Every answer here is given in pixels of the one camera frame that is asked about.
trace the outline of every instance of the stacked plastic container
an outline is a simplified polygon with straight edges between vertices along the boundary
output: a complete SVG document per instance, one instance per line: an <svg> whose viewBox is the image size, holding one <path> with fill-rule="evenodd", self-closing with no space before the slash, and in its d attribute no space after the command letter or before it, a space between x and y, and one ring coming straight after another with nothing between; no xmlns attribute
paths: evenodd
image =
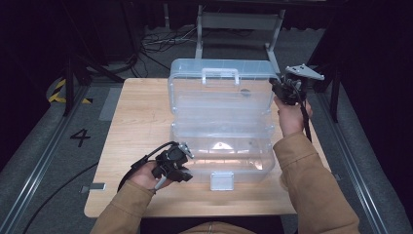
<svg viewBox="0 0 413 234"><path fill-rule="evenodd" d="M234 182L258 182L275 166L269 78L278 76L266 60L180 58L172 63L170 134L187 142L195 155L185 164L194 176L190 181L232 190Z"/></svg>

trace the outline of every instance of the human hand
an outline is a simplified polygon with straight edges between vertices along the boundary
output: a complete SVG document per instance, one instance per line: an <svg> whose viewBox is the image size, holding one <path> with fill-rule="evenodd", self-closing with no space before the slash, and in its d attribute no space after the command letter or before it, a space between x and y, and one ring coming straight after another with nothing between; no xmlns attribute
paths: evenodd
<svg viewBox="0 0 413 234"><path fill-rule="evenodd" d="M278 97L274 97L274 103L279 107L280 127L282 129L282 136L286 137L291 134L303 132L303 114L301 113L300 105L287 105L283 103ZM309 118L313 115L311 105L306 100L306 110Z"/></svg>
<svg viewBox="0 0 413 234"><path fill-rule="evenodd" d="M156 166L156 162L148 162L144 164L137 172L131 175L129 180L148 190L154 189L155 185L159 182L159 179L152 175L152 170L154 170ZM167 179L159 189L167 187L171 183L172 180Z"/></svg>

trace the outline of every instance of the wooden table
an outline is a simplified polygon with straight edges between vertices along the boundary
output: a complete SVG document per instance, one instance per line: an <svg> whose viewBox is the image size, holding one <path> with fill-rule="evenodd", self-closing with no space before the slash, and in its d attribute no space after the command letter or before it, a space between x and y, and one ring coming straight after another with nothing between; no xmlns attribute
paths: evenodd
<svg viewBox="0 0 413 234"><path fill-rule="evenodd" d="M277 106L272 105L278 123ZM104 191L91 190L85 215L98 217L116 194L119 181L135 161L169 141L173 115L169 108L168 79L128 79L123 87L94 176ZM329 169L311 125L313 145ZM276 128L272 143L282 138ZM173 183L152 199L145 216L218 216L295 214L288 193L280 184L276 166L261 182L235 183L233 191L210 191L209 183Z"/></svg>

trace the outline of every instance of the tan jacket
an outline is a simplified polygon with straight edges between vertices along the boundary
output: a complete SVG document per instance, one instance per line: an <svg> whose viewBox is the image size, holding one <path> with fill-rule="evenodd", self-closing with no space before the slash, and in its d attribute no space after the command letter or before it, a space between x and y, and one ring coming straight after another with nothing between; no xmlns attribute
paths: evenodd
<svg viewBox="0 0 413 234"><path fill-rule="evenodd" d="M298 213L298 232L358 233L356 213L307 138L302 133L293 134L273 148L291 203ZM127 181L97 219L92 233L136 233L152 196L152 192ZM209 222L183 233L252 232L227 223Z"/></svg>

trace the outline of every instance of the person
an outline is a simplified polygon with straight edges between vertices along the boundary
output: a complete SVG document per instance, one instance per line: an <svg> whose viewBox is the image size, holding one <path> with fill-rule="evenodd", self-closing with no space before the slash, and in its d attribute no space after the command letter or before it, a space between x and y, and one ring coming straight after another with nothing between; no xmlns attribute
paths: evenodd
<svg viewBox="0 0 413 234"><path fill-rule="evenodd" d="M282 182L288 189L298 215L298 233L358 233L358 217L337 181L303 134L299 105L286 105L277 97L283 138L273 149L282 168ZM306 109L312 115L311 105ZM97 219L92 233L136 233L158 182L152 176L155 163L134 173ZM163 187L170 185L167 180ZM252 233L222 222L209 222L182 233Z"/></svg>

